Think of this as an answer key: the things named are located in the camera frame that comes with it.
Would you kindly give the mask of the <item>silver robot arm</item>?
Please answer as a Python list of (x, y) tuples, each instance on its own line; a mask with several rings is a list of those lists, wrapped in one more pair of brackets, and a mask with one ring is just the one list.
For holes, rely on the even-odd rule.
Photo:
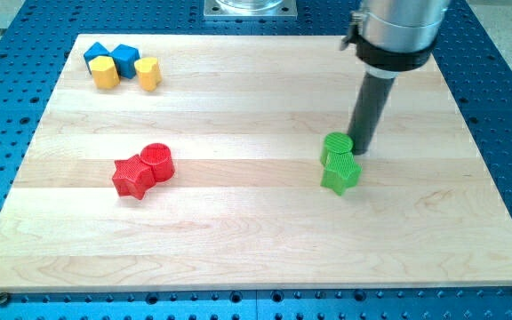
[(429, 60), (449, 4), (449, 0), (363, 0), (350, 13), (340, 49), (354, 45), (368, 75), (394, 79)]

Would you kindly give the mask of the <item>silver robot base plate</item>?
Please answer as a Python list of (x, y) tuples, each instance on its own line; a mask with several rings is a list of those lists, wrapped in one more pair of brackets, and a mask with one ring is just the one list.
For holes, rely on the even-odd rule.
[(205, 20), (296, 19), (296, 0), (204, 0)]

